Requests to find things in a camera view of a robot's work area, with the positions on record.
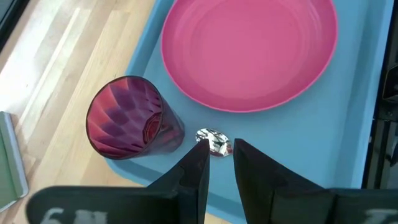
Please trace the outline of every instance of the wooden floor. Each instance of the wooden floor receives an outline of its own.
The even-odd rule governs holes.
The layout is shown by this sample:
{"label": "wooden floor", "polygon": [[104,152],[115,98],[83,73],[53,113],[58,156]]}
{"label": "wooden floor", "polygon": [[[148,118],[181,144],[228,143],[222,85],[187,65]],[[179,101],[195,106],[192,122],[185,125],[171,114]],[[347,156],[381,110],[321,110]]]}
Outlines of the wooden floor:
{"label": "wooden floor", "polygon": [[30,194],[0,223],[27,223],[27,199],[51,185],[138,186],[92,150],[85,115],[124,74],[154,1],[30,0],[0,54],[0,110],[13,114]]}

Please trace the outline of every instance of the red cup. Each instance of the red cup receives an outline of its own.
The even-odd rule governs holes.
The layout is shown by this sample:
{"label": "red cup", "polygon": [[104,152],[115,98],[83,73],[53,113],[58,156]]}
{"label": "red cup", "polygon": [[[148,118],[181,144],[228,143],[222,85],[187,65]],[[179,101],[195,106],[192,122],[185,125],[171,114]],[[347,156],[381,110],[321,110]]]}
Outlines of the red cup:
{"label": "red cup", "polygon": [[170,153],[185,135],[156,87],[136,76],[117,78],[100,89],[88,108],[86,131],[93,148],[110,159]]}

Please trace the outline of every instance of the tray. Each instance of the tray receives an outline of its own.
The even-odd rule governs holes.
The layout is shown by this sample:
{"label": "tray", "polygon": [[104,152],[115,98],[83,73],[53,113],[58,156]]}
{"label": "tray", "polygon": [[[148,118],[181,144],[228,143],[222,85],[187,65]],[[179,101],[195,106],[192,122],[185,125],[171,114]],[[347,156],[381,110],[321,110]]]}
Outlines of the tray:
{"label": "tray", "polygon": [[[323,187],[360,188],[393,0],[335,0],[339,41],[330,66],[305,93],[277,108],[248,114],[216,111],[183,95],[167,75],[160,33],[173,0],[157,0],[127,75],[150,80],[186,127],[174,153],[125,161],[107,159],[119,175],[148,185],[195,144],[195,131],[220,130],[243,138]],[[233,158],[211,158],[208,212],[245,223]]]}

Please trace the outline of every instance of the pink plate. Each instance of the pink plate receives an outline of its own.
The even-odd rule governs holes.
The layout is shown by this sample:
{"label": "pink plate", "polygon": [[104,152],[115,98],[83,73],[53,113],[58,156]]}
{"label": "pink plate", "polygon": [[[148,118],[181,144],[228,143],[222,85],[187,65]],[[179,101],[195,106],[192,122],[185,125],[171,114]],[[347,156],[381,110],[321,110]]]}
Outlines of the pink plate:
{"label": "pink plate", "polygon": [[165,67],[210,108],[281,105],[323,73],[337,41],[332,0],[177,0],[162,34]]}

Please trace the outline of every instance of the cup rim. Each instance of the cup rim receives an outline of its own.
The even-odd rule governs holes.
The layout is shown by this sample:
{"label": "cup rim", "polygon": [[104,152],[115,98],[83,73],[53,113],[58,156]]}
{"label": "cup rim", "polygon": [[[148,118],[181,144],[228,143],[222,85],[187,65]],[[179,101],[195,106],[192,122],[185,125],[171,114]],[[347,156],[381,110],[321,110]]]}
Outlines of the cup rim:
{"label": "cup rim", "polygon": [[[160,98],[160,111],[161,111],[162,115],[160,116],[160,122],[159,122],[159,124],[158,124],[158,126],[157,126],[156,133],[155,133],[155,137],[152,138],[150,141],[147,142],[147,144],[142,148],[142,151],[141,151],[141,152],[138,152],[138,153],[133,154],[133,155],[124,156],[124,157],[111,157],[111,156],[106,156],[106,155],[104,155],[102,152],[100,152],[100,150],[97,148],[97,146],[95,145],[95,143],[91,140],[90,134],[89,134],[89,130],[88,130],[88,116],[89,116],[89,113],[90,113],[90,111],[91,111],[91,108],[92,108],[93,103],[94,103],[95,99],[97,98],[97,96],[98,96],[106,87],[108,87],[110,84],[112,84],[112,83],[114,83],[114,82],[117,82],[117,81],[120,81],[120,80],[122,80],[122,79],[138,79],[138,80],[143,80],[146,84],[150,85],[150,86],[156,91],[156,93],[159,95],[159,98]],[[153,83],[151,83],[148,79],[146,79],[146,78],[144,78],[144,77],[139,77],[139,76],[135,76],[135,75],[125,75],[125,76],[118,77],[118,78],[115,78],[114,80],[111,80],[111,81],[107,82],[107,84],[105,84],[104,86],[101,87],[101,89],[98,90],[98,92],[95,94],[95,96],[94,96],[93,99],[91,100],[91,103],[90,103],[90,105],[89,105],[89,107],[88,107],[87,114],[86,114],[86,135],[87,135],[88,141],[90,142],[90,144],[91,144],[91,146],[93,147],[93,149],[94,149],[98,154],[100,154],[101,156],[103,156],[103,157],[105,157],[105,158],[108,158],[108,159],[112,159],[112,160],[131,159],[131,158],[136,157],[136,156],[142,154],[143,152],[145,152],[145,151],[148,149],[148,147],[153,143],[153,141],[155,140],[156,136],[157,136],[157,135],[159,134],[159,132],[160,132],[160,127],[161,127],[162,124],[163,124],[163,119],[164,119],[164,99],[163,99],[163,96],[160,94],[159,90],[156,88],[156,86],[155,86]]]}

